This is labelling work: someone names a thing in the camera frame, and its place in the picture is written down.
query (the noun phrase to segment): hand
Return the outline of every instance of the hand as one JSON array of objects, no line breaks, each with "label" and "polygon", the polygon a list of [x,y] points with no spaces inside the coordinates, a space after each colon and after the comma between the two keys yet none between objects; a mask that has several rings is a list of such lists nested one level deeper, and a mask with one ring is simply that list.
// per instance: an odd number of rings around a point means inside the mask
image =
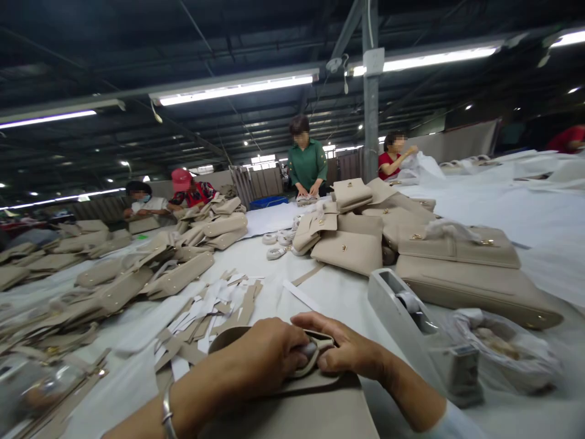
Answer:
[{"label": "hand", "polygon": [[279,318],[259,320],[240,339],[209,356],[225,368],[226,392],[242,401],[278,389],[284,379],[307,364],[293,350],[309,343],[306,333]]},{"label": "hand", "polygon": [[297,189],[299,190],[300,196],[304,196],[304,197],[309,196],[309,194],[307,193],[307,189],[303,188],[302,184],[299,183],[299,185],[297,186]]},{"label": "hand", "polygon": [[321,186],[321,184],[317,184],[315,182],[315,184],[313,186],[311,186],[311,190],[309,191],[309,195],[317,198],[319,196],[319,187]]},{"label": "hand", "polygon": [[406,155],[417,154],[418,152],[419,148],[416,145],[412,145],[406,150]]},{"label": "hand", "polygon": [[339,345],[319,357],[317,364],[323,372],[351,371],[373,380],[383,378],[383,354],[387,350],[378,343],[362,337],[343,323],[316,312],[298,314],[291,318],[291,322],[303,329],[330,335]]}]

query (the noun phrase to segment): worker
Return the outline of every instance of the worker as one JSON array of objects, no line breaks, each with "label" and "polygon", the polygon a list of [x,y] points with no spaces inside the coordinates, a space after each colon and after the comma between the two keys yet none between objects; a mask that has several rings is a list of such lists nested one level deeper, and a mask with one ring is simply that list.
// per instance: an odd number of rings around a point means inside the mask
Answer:
[{"label": "worker", "polygon": [[585,125],[575,125],[557,134],[547,144],[547,149],[564,154],[576,154],[585,148]]},{"label": "worker", "polygon": [[325,196],[327,156],[321,143],[309,137],[309,119],[305,115],[292,118],[288,127],[293,147],[288,151],[288,169],[298,196]]},{"label": "worker", "polygon": [[409,155],[419,152],[419,149],[412,145],[404,155],[400,155],[404,142],[406,142],[406,135],[403,132],[388,133],[384,139],[384,152],[378,157],[378,177],[382,180],[398,175],[402,162]]},{"label": "worker", "polygon": [[135,201],[132,206],[124,211],[124,219],[131,216],[154,215],[161,227],[175,223],[171,212],[166,208],[166,198],[153,197],[152,188],[146,183],[131,181],[126,185],[126,195]]},{"label": "worker", "polygon": [[183,201],[187,207],[203,207],[209,203],[216,194],[216,190],[207,182],[196,182],[193,175],[183,168],[175,169],[172,174],[172,187],[175,195],[167,206],[170,210],[181,210]]},{"label": "worker", "polygon": [[[411,428],[425,432],[425,438],[486,438],[471,419],[379,344],[316,312],[298,314],[291,322],[278,318],[256,322],[240,339],[209,355],[172,385],[170,422],[177,438],[197,437],[226,406],[273,393],[295,369],[305,366],[307,357],[295,349],[309,343],[302,328],[330,335],[339,346],[319,357],[321,371],[351,371],[378,381],[394,398]],[[104,439],[170,438],[165,434],[163,417],[163,398],[157,396],[106,433]],[[302,419],[295,421],[302,425]]]}]

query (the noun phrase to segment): ceiling light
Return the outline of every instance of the ceiling light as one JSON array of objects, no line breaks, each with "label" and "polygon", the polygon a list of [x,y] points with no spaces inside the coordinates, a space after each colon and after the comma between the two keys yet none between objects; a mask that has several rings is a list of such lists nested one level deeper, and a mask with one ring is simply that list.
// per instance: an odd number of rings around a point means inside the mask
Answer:
[{"label": "ceiling light", "polygon": [[[384,72],[405,70],[408,68],[423,67],[429,65],[445,64],[450,62],[466,61],[472,59],[486,58],[496,53],[503,41],[498,41],[495,44],[489,44],[486,46],[466,48],[462,50],[456,50],[451,52],[425,52],[421,53],[417,57],[405,57],[400,55],[386,59],[384,63]],[[366,72],[366,67],[363,65],[357,65],[353,67],[353,75],[361,76]]]},{"label": "ceiling light", "polygon": [[243,95],[255,91],[274,90],[276,88],[293,87],[295,85],[310,84],[318,79],[319,69],[303,70],[298,72],[273,74],[248,80],[233,80],[218,82],[212,85],[169,90],[161,93],[151,93],[151,99],[157,100],[160,105],[175,105],[185,102],[203,101],[205,99],[224,98],[226,96]]},{"label": "ceiling light", "polygon": [[89,100],[84,104],[64,105],[58,108],[45,110],[25,111],[6,117],[0,117],[0,129],[31,125],[43,122],[52,122],[63,119],[78,118],[97,114],[94,110],[102,107],[119,106],[124,109],[124,103],[119,99],[106,99],[102,101]]},{"label": "ceiling light", "polygon": [[568,46],[571,44],[583,43],[585,42],[585,30],[580,32],[572,32],[571,34],[565,34],[561,36],[561,38],[551,45],[551,47],[561,47],[561,46]]}]

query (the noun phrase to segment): ceiling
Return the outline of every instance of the ceiling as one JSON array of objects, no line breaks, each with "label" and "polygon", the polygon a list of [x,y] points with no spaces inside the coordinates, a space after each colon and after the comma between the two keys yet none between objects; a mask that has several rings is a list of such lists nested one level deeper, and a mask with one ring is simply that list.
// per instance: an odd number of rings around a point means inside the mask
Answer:
[{"label": "ceiling", "polygon": [[[120,98],[125,111],[114,106],[95,116],[4,129],[4,202],[122,187],[130,170],[121,160],[130,162],[134,176],[160,178],[178,166],[249,163],[252,156],[291,146],[288,123],[299,112],[312,115],[311,135],[318,140],[363,143],[363,78],[349,76],[344,94],[342,71],[325,70],[340,35],[350,37],[342,48],[349,62],[361,60],[361,24],[343,32],[348,16],[360,22],[361,7],[351,14],[352,4],[6,2],[0,16],[0,116],[106,97]],[[536,65],[546,54],[543,38],[584,20],[585,4],[563,0],[381,1],[374,21],[386,55],[528,33],[517,46],[486,59],[381,75],[381,134],[408,130],[437,111],[481,99],[513,98],[527,115],[571,104],[563,96],[583,82],[585,44],[554,49],[544,67]],[[154,87],[181,81],[307,67],[321,69],[311,85],[157,107],[162,124],[148,97]]]}]

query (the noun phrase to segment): green shirt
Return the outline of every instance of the green shirt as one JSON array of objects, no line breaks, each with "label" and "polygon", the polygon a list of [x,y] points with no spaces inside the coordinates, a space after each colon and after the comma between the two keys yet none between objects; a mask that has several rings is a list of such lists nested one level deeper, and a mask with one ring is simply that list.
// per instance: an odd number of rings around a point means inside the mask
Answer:
[{"label": "green shirt", "polygon": [[311,189],[317,178],[325,182],[327,156],[321,142],[309,139],[309,144],[304,151],[295,143],[288,151],[288,169],[292,184],[301,183],[307,191]]}]

